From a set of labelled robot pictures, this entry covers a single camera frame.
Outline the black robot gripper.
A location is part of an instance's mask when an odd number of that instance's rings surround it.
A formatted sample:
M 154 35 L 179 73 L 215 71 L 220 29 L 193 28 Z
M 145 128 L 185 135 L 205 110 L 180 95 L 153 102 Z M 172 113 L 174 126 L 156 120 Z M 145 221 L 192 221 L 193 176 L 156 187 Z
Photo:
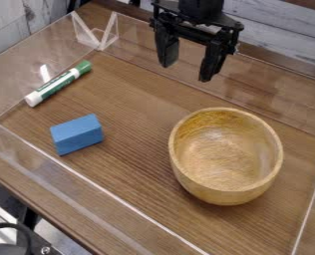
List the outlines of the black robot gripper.
M 199 80 L 209 82 L 221 70 L 227 54 L 236 52 L 244 25 L 224 14 L 224 0 L 153 0 L 153 7 L 150 26 L 160 64 L 168 68 L 177 61 L 179 38 L 207 45 Z

